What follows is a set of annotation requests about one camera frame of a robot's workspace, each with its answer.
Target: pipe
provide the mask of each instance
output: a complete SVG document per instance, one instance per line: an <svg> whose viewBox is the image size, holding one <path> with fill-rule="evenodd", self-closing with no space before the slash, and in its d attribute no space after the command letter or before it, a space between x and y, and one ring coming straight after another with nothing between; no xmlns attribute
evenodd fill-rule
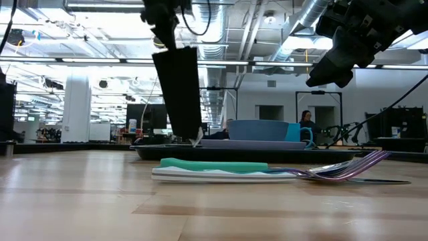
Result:
<svg viewBox="0 0 428 241"><path fill-rule="evenodd" d="M201 23L202 28L208 24L209 8L206 4L193 5L193 15L196 21ZM213 43L221 43L225 37L226 28L226 8L224 5L211 5L211 22L208 32L198 37L198 41L205 45L198 46L199 55L202 60L223 60L225 55L224 46L209 45ZM207 85L221 86L225 81L225 72L223 69L208 68L207 69ZM207 99L209 100L209 108L211 109L211 119L213 124L221 122L221 103L218 99L223 97L223 93L218 96L216 91L207 91Z"/></svg>
<svg viewBox="0 0 428 241"><path fill-rule="evenodd" d="M256 5L257 5L257 0L251 0L249 10L248 10L248 20L247 20L247 23L245 24L245 29L243 30L243 35L242 35L241 45L239 46L237 60L241 60L242 58L242 53L245 47L245 43L247 42L249 29L251 27L251 24L253 23L253 17L254 17Z"/></svg>
<svg viewBox="0 0 428 241"><path fill-rule="evenodd" d="M257 35L260 23L261 23L261 21L263 19L263 15L265 13L266 5L268 3L269 3L269 0L263 0L261 2L260 8L259 8L259 13L258 13L258 16L257 16L257 20L255 22L253 31L251 31L251 36L250 36L250 38L248 40L248 46L247 46L247 49L245 50L245 54L244 54L244 57L243 57L244 60L248 60L249 53L251 52L251 49L253 48L254 40L255 40L255 37ZM244 79L245 75L247 74L247 71L248 71L248 66L246 66L243 69L242 74L238 74L237 79L235 81L235 86L234 86L235 88L239 89L239 87L241 87L242 80Z"/></svg>
<svg viewBox="0 0 428 241"><path fill-rule="evenodd" d="M257 20L255 21L255 25L253 27L253 31L251 31L251 36L250 36L249 41L248 41L249 43L248 43L247 49L245 51L245 55L243 57L244 60L247 60L248 57L249 57L249 53L251 52L251 49L253 47L255 37L257 35L257 32L258 32L261 20L263 19L263 15L265 13L266 5L268 3L269 3L268 0L263 0L261 2L260 8L259 8L259 15L257 17Z"/></svg>
<svg viewBox="0 0 428 241"><path fill-rule="evenodd" d="M330 2L331 0L306 0L301 11L289 16L282 27L284 34L283 42L271 56L270 61L285 62L293 52L293 50L289 50L285 46L285 42L290 34L311 27L322 15Z"/></svg>

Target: white plate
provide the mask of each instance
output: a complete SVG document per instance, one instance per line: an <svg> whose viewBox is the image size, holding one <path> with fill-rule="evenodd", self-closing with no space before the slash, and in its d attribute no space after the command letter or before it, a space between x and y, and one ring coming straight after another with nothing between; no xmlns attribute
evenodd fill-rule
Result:
<svg viewBox="0 0 428 241"><path fill-rule="evenodd" d="M201 140L203 147L233 150L284 151L303 150L306 143L291 141Z"/></svg>

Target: silver fork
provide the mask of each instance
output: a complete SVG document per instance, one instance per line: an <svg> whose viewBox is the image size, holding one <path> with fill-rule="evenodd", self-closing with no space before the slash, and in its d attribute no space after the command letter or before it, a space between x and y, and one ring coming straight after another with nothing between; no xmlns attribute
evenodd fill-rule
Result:
<svg viewBox="0 0 428 241"><path fill-rule="evenodd" d="M303 178L321 179L325 181L346 181L386 159L390 154L391 153L387 151L374 151L362 159L353 161L347 168L339 171L336 175L322 175L312 171L297 170L289 170L289 172Z"/></svg>

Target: fork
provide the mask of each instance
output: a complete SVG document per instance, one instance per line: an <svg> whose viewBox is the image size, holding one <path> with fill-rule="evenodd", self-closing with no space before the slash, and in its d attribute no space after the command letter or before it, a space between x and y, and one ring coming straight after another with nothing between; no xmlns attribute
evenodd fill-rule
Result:
<svg viewBox="0 0 428 241"><path fill-rule="evenodd" d="M340 175L349 166L356 165L357 162L358 163L363 162L364 160L371 158L372 155L375 155L375 154L376 154L376 152L373 152L373 153L370 153L369 155L363 157L362 159L358 159L358 160L354 160L354 161L345 161L342 163L327 165L327 166L323 166L323 167L317 167L314 169L310 169L308 171L310 171L311 173L316 173L318 175L325 175L325 176L334 177L334 176ZM283 167L272 167L272 168L266 169L266 170L261 171L261 172L269 173L269 174L275 174L275 173L284 173L284 172L290 172L290 171L301 172L301 173L304 172L302 170L295 169L295 168L283 168Z"/></svg>
<svg viewBox="0 0 428 241"><path fill-rule="evenodd" d="M314 173L312 171L300 171L296 169L290 169L288 172L302 178L321 179L325 181L346 181L386 159L390 154L391 153L387 151L374 151L362 159L351 162L348 167L338 171L334 175L323 175L319 172Z"/></svg>

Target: metal frame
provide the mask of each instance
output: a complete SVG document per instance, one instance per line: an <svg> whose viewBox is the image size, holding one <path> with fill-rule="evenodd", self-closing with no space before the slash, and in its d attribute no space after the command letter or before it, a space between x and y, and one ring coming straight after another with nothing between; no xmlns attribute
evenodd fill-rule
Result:
<svg viewBox="0 0 428 241"><path fill-rule="evenodd" d="M299 94L313 94L313 95L325 95L325 94L337 94L339 95L339 109L340 109L340 126L343 127L343 104L342 104L342 93L341 92L328 92L328 91L296 91L296 123L299 122L298 113L298 96Z"/></svg>

